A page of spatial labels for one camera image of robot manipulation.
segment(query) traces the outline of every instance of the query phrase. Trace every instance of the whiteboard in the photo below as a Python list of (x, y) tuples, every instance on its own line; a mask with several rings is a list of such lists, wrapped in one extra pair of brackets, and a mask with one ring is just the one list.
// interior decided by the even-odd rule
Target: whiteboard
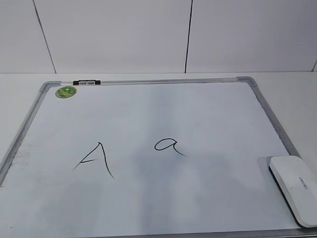
[(3, 237), (298, 228), (268, 171), (288, 152), (247, 83), (58, 88), (1, 185)]

